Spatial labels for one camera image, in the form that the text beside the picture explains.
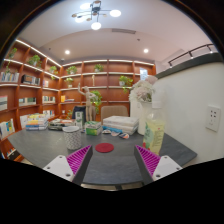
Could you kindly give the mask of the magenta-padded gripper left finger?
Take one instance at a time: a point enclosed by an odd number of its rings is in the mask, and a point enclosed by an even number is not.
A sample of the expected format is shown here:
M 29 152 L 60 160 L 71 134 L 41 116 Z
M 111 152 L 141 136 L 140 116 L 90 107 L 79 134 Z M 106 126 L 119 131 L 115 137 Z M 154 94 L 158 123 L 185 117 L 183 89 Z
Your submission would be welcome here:
M 74 151 L 68 156 L 57 156 L 44 167 L 44 170 L 77 185 L 81 185 L 92 155 L 92 146 L 88 145 Z

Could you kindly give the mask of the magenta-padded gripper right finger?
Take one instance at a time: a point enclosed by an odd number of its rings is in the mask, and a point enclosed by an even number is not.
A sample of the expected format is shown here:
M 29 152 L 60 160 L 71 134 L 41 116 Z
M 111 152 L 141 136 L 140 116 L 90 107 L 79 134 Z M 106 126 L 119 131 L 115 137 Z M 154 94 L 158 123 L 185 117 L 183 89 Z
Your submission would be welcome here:
M 145 185 L 182 169 L 168 155 L 158 156 L 139 145 L 134 147 L 134 156 Z

